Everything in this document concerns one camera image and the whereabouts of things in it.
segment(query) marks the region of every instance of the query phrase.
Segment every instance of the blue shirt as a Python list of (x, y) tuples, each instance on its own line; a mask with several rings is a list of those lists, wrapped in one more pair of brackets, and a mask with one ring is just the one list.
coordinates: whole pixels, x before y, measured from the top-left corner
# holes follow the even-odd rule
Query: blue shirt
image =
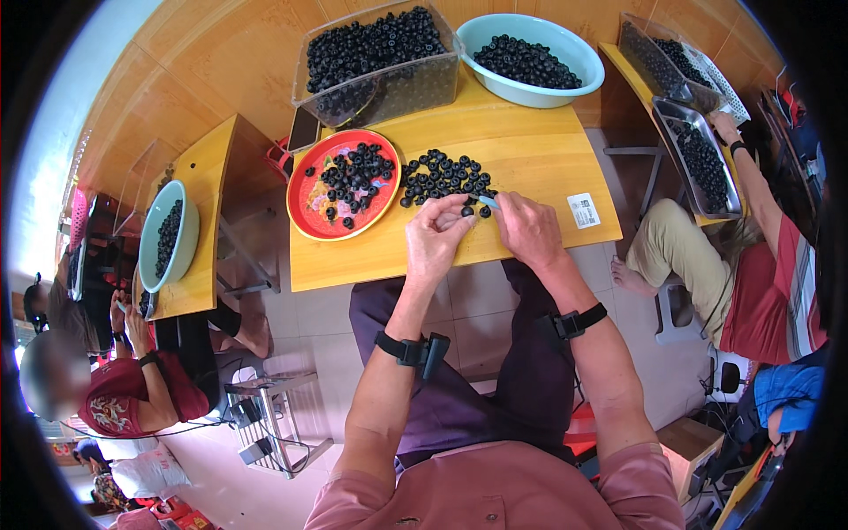
[(823, 383), (822, 366), (793, 363), (760, 370), (754, 378), (754, 401), (760, 425), (768, 427), (768, 417), (783, 407), (778, 432), (805, 430), (816, 411)]

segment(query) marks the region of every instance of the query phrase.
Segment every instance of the purple pants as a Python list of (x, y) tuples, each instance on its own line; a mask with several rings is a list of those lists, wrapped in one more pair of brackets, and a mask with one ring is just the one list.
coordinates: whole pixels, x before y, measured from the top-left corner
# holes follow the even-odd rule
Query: purple pants
[[(443, 361), (410, 402), (398, 447), (404, 469), (442, 451), (499, 440), (526, 442), (574, 462), (574, 454), (562, 444), (574, 401), (572, 352), (567, 343), (551, 345), (534, 323), (557, 311), (556, 304), (526, 265), (516, 259), (501, 264), (521, 302), (512, 317), (512, 346), (500, 368), (498, 390), (492, 397), (478, 394)], [(400, 277), (358, 283), (350, 294), (350, 323), (363, 364), (394, 311), (404, 281)], [(420, 386), (417, 379), (414, 392)]]

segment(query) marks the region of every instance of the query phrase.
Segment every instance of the wooden table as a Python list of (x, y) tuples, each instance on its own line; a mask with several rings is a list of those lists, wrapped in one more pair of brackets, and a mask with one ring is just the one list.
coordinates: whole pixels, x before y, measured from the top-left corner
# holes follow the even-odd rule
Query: wooden table
[[(644, 82), (642, 76), (636, 71), (630, 62), (625, 59), (622, 55), (621, 50), (618, 49), (618, 46), (615, 44), (610, 44), (609, 42), (601, 42), (598, 44), (598, 48), (600, 51), (609, 59), (609, 61), (616, 66), (616, 69), (621, 73), (624, 80), (627, 81), (630, 88), (633, 89), (633, 93), (636, 94), (636, 97), (642, 103), (644, 107), (644, 111), (648, 113), (648, 117), (650, 118), (651, 123), (656, 127), (657, 133), (660, 134), (660, 142), (656, 148), (653, 146), (649, 148), (608, 148), (605, 150), (608, 154), (650, 154), (653, 155), (654, 158), (654, 168), (651, 171), (651, 179), (648, 184), (648, 192), (645, 195), (645, 203), (643, 204), (643, 210), (647, 210), (648, 202), (650, 201), (650, 193), (653, 192), (653, 186), (656, 182), (656, 173), (660, 167), (660, 159), (666, 154), (666, 148), (662, 145), (662, 133), (660, 131), (660, 124), (656, 123), (654, 120), (654, 104), (651, 102), (651, 99), (654, 97), (654, 93), (648, 88), (648, 84)], [(730, 156), (730, 149), (719, 144), (718, 146), (722, 150), (722, 154), (724, 155), (724, 161), (728, 165), (728, 169), (730, 170), (730, 175), (733, 177), (734, 182), (736, 183), (736, 191), (739, 194), (739, 202), (742, 205), (742, 211), (744, 215), (748, 215), (746, 211), (746, 202), (745, 198), (742, 195), (742, 188), (739, 186), (739, 179), (736, 172), (736, 164), (734, 164), (734, 159)], [(716, 223), (723, 223), (730, 219), (707, 219), (703, 215), (694, 214), (695, 216), (695, 224), (698, 226), (707, 226), (707, 225), (715, 225)]]
[[(198, 248), (185, 276), (159, 290), (150, 320), (217, 306), (218, 233), (220, 228), (226, 227), (222, 212), (226, 213), (228, 204), (238, 205), (282, 184), (262, 158), (270, 145), (271, 140), (236, 114), (194, 143), (173, 163), (173, 178), (182, 181), (188, 198), (198, 207)], [(146, 211), (153, 202), (164, 176), (163, 172), (150, 183), (146, 205), (141, 211)], [(279, 293), (279, 284), (274, 287)]]
[[(598, 160), (571, 105), (530, 109), (483, 88), (464, 64), (456, 101), (369, 127), (384, 135), (402, 161), (438, 148), (453, 159), (466, 154), (492, 176), (491, 188), (516, 191), (556, 208), (564, 247), (622, 238)], [(324, 130), (322, 137), (332, 134)], [(301, 155), (296, 155), (296, 163)], [(588, 192), (600, 224), (578, 230), (566, 197)], [(289, 230), (292, 291), (365, 282), (406, 273), (404, 227), (418, 208), (396, 197), (374, 226), (345, 241), (322, 243)], [(462, 240), (454, 265), (512, 254), (500, 244), (494, 218), (481, 219)]]

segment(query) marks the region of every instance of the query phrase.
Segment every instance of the wooden wall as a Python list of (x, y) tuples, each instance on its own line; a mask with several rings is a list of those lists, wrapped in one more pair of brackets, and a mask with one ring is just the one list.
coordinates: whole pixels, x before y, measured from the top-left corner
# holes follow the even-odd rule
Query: wooden wall
[[(118, 59), (92, 106), (75, 165), (83, 189), (119, 198), (155, 143), (176, 156), (238, 112), (271, 139), (288, 134), (302, 35), (383, 0), (164, 0)], [(535, 14), (589, 44), (617, 42), (619, 13), (650, 17), (707, 53), (736, 90), (752, 94), (783, 67), (735, 0), (434, 0), (459, 27), (486, 13)], [(600, 91), (574, 103), (600, 123)], [(157, 167), (158, 174), (163, 167)]]

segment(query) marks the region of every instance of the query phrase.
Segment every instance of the white plastic basket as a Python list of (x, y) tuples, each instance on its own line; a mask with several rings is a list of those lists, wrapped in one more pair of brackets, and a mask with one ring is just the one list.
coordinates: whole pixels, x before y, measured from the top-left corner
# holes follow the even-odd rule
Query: white plastic basket
[(698, 70), (713, 85), (713, 88), (724, 94), (724, 97), (728, 100), (718, 110), (732, 114), (737, 127), (750, 120), (750, 114), (748, 114), (748, 110), (742, 104), (742, 100), (739, 99), (736, 91), (730, 86), (728, 80), (724, 78), (722, 72), (710, 58), (689, 44), (684, 42), (681, 42), (681, 44), (683, 44), (683, 49), (687, 52), (686, 58), (689, 59), (692, 67)]

